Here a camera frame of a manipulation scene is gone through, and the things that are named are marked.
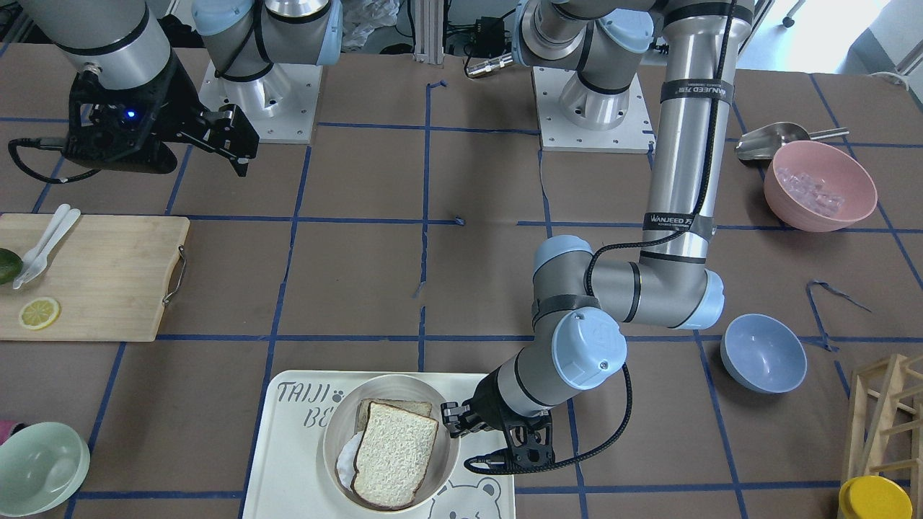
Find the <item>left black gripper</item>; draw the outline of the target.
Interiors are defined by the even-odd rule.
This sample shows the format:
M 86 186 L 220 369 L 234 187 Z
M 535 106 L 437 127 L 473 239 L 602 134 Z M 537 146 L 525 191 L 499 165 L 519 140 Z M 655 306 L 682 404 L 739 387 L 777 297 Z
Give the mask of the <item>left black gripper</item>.
M 506 403 L 499 388 L 499 369 L 478 384 L 470 402 L 441 404 L 441 420 L 452 439 L 492 428 L 503 433 L 505 445 L 492 453 L 471 457 L 475 474 L 537 474 L 556 469 L 552 446 L 552 417 L 522 417 Z

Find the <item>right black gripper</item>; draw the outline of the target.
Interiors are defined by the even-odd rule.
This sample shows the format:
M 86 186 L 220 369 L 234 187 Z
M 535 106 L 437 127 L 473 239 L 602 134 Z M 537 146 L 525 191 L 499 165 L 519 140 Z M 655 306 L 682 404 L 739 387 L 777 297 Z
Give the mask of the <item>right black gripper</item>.
M 234 103 L 208 111 L 176 55 L 151 81 L 130 89 L 106 89 L 101 73 L 86 63 L 71 85 L 63 158 L 92 170 L 169 174 L 177 159 L 168 142 L 188 143 L 247 176 L 258 132 Z

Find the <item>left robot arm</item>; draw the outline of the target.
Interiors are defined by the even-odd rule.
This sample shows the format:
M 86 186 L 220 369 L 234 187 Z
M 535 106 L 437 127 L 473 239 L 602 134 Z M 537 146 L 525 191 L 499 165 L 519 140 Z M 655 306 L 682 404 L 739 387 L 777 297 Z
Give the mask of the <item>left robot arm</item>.
M 670 329 L 715 325 L 724 283 L 705 266 L 739 48 L 752 31 L 752 1 L 521 1 L 515 62 L 575 72 L 591 102 L 627 94 L 644 45 L 629 44 L 630 12 L 669 45 L 642 239 L 592 249 L 560 234 L 534 256 L 534 341 L 486 375 L 464 403 L 444 403 L 455 439 L 497 430 L 505 447 L 464 462 L 478 475 L 562 469 L 606 450 L 632 417 L 632 378 L 621 323 Z M 626 407 L 600 446 L 557 461 L 551 411 L 622 373 Z

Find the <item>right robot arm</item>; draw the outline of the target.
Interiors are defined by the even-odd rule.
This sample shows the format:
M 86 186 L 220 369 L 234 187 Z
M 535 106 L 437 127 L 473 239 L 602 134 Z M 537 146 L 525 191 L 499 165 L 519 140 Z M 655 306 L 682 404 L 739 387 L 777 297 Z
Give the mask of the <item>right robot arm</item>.
M 66 137 L 9 142 L 23 173 L 54 185 L 102 170 L 172 173 L 171 143 L 217 154 L 244 177 L 260 142 L 253 121 L 293 101 L 281 66 L 333 65 L 342 49 L 340 1 L 195 1 L 195 31 L 226 88 L 212 109 L 145 1 L 21 6 L 76 69 Z

